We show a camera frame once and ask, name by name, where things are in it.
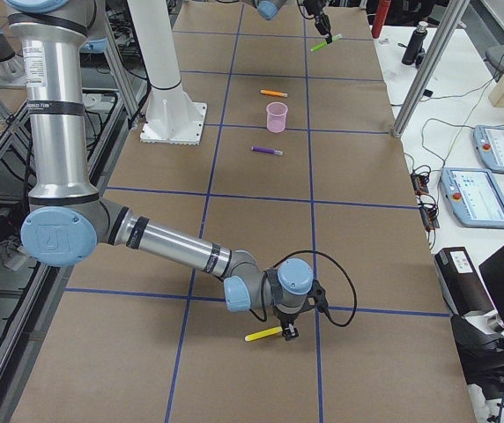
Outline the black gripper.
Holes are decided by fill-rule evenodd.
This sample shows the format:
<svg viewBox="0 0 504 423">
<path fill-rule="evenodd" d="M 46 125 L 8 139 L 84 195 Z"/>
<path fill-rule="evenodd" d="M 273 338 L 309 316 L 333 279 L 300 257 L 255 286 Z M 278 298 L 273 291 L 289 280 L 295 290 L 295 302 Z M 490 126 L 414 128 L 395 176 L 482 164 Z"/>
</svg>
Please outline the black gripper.
<svg viewBox="0 0 504 423">
<path fill-rule="evenodd" d="M 279 308 L 274 308 L 273 314 L 279 320 L 280 327 L 282 328 L 282 336 L 285 340 L 290 340 L 291 338 L 299 336 L 299 333 L 295 328 L 295 321 L 301 314 L 303 314 L 303 311 L 287 313 Z"/>
<path fill-rule="evenodd" d="M 303 17 L 306 20 L 313 20 L 319 33 L 327 33 L 325 36 L 326 43 L 332 43 L 330 19 L 324 12 L 327 4 L 328 2 L 323 0 L 304 0 L 302 2 Z"/>
</svg>

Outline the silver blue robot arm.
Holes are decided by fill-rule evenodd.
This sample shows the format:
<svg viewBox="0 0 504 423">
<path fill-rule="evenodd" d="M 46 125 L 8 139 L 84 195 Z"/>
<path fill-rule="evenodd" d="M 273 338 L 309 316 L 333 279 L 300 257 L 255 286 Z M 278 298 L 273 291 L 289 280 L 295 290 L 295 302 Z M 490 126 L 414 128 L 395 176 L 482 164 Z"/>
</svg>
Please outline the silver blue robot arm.
<svg viewBox="0 0 504 423">
<path fill-rule="evenodd" d="M 244 1 L 254 8 L 257 13 L 266 21 L 272 21 L 283 8 L 287 1 L 280 0 L 249 0 Z M 313 20 L 318 33 L 325 39 L 327 44 L 333 42 L 333 34 L 331 31 L 331 23 L 329 16 L 325 13 L 324 8 L 330 3 L 329 1 L 321 0 L 305 0 L 296 1 L 300 15 L 305 20 Z"/>
<path fill-rule="evenodd" d="M 139 216 L 100 196 L 87 170 L 80 49 L 101 31 L 101 1 L 10 1 L 8 21 L 26 69 L 36 184 L 20 229 L 27 253 L 55 267 L 86 259 L 101 243 L 164 257 L 219 278 L 227 308 L 273 313 L 286 339 L 295 319 L 315 307 L 314 276 L 298 258 L 261 270 L 245 250 L 231 250 Z"/>
</svg>

